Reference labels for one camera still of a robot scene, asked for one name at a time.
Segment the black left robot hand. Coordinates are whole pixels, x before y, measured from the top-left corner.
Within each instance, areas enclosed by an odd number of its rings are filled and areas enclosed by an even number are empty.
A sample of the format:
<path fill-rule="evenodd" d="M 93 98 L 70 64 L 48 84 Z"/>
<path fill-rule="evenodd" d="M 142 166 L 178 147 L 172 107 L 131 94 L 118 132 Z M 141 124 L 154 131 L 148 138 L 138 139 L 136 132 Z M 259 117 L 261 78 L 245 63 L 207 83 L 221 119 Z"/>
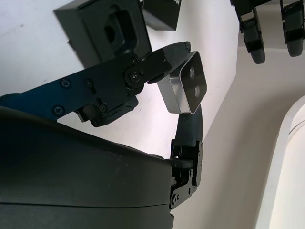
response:
<path fill-rule="evenodd" d="M 248 53 L 256 64 L 265 62 L 264 41 L 256 7 L 268 0 L 232 0 L 240 32 Z M 305 10 L 303 0 L 279 1 L 284 41 L 291 57 L 300 56 L 305 40 Z"/>

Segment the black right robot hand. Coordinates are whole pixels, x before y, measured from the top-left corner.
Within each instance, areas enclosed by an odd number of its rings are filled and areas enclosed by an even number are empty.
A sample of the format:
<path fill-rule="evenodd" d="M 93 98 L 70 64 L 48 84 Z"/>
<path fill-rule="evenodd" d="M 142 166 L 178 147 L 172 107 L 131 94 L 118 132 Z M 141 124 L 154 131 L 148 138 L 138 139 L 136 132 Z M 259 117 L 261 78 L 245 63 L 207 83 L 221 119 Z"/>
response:
<path fill-rule="evenodd" d="M 132 111 L 153 83 L 179 115 L 168 159 L 57 122 L 74 112 L 94 127 L 108 125 Z M 1 228 L 172 228 L 171 210 L 201 181 L 206 89 L 199 53 L 179 42 L 2 96 Z"/>

